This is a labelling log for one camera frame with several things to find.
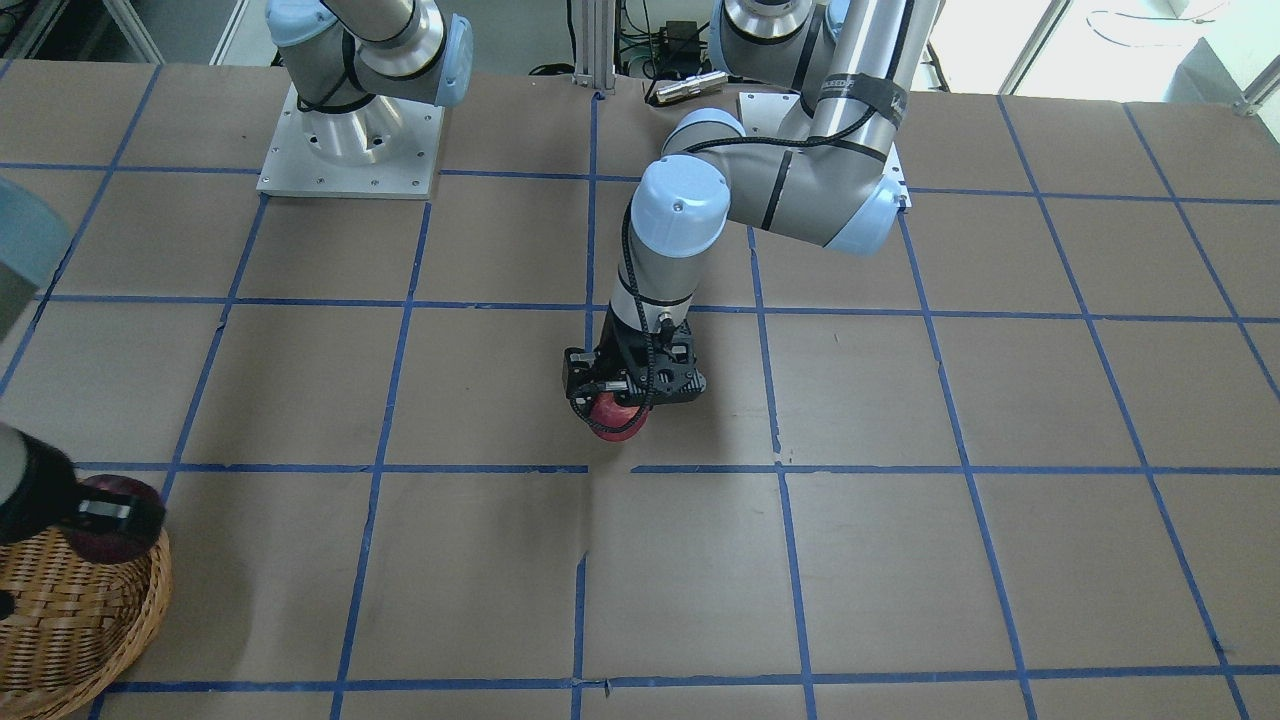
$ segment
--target basket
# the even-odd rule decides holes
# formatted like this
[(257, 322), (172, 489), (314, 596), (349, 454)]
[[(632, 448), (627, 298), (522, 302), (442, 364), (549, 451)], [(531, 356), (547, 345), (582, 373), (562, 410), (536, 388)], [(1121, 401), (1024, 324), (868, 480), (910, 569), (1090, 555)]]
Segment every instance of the basket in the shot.
[(160, 629), (173, 591), (169, 538), (119, 565), (82, 560), (58, 530), (0, 546), (0, 717), (47, 720), (93, 700)]

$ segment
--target metal post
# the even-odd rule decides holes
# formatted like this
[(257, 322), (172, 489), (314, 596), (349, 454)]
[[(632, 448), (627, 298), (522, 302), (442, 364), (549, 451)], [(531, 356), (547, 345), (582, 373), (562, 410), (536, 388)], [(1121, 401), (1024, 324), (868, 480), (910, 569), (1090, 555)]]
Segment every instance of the metal post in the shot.
[(573, 0), (573, 23), (577, 26), (573, 82), (612, 94), (617, 0)]
[(1244, 88), (1243, 97), (1233, 105), (1235, 114), (1245, 118), (1257, 115), (1262, 104), (1276, 91), (1280, 91), (1280, 55)]
[(1048, 40), (1053, 37), (1053, 32), (1057, 31), (1057, 26), (1062, 23), (1062, 18), (1066, 17), (1066, 12), (1070, 9), (1071, 0), (1050, 1), (1048, 8), (1044, 9), (1044, 14), (1036, 23), (1032, 36), (1027, 38), (1027, 45), (1023, 45), (1023, 51), (1014, 60), (1014, 67), (1009, 69), (1005, 82), (1000, 83), (1000, 95), (1018, 92), (1023, 81), (1027, 79), (1027, 73), (1030, 72), (1032, 65), (1036, 64), (1036, 59), (1039, 58), (1041, 51), (1048, 45)]
[(152, 65), (164, 64), (164, 56), (160, 55), (156, 41), (151, 38), (151, 33), (142, 24), (142, 18), (138, 17), (129, 0), (102, 0), (102, 5), (106, 6), (108, 13), (111, 13), (111, 18), (115, 19), (115, 24), (134, 53), (142, 55), (142, 59)]

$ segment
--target cable connector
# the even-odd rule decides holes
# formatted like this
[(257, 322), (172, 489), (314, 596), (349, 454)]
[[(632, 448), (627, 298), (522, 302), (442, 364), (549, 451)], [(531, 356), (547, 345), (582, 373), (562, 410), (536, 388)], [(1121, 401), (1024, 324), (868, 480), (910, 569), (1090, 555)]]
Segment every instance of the cable connector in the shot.
[(724, 70), (712, 70), (700, 76), (690, 76), (680, 82), (668, 85), (658, 90), (654, 100), (659, 108), (675, 105), (690, 97), (716, 92), (728, 85), (728, 73)]

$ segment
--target basket rim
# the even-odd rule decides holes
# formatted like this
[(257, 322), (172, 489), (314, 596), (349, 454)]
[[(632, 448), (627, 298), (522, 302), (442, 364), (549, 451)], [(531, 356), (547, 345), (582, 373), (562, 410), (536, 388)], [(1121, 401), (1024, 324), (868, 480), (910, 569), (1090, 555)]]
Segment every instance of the basket rim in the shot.
[(169, 601), (173, 598), (173, 556), (169, 551), (169, 534), (160, 532), (156, 544), (147, 552), (151, 568), (147, 577), (147, 593), (142, 600), (142, 610), (124, 635), (124, 642), (102, 664), (93, 676), (67, 685), (58, 696), (17, 720), (55, 720), (70, 715), (84, 703), (105, 691), (129, 665), (142, 655), (160, 630)]

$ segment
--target floor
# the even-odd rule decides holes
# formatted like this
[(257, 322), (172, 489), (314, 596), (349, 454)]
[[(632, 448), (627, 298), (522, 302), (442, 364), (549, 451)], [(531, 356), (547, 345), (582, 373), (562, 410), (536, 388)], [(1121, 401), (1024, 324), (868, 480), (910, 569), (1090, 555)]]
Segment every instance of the floor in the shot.
[(481, 76), (430, 205), (268, 200), (287, 85), (0, 64), (0, 174), (77, 228), (0, 418), (170, 507), (77, 720), (1280, 717), (1256, 120), (915, 95), (886, 247), (728, 227), (710, 389), (614, 446), (561, 351), (689, 108)]

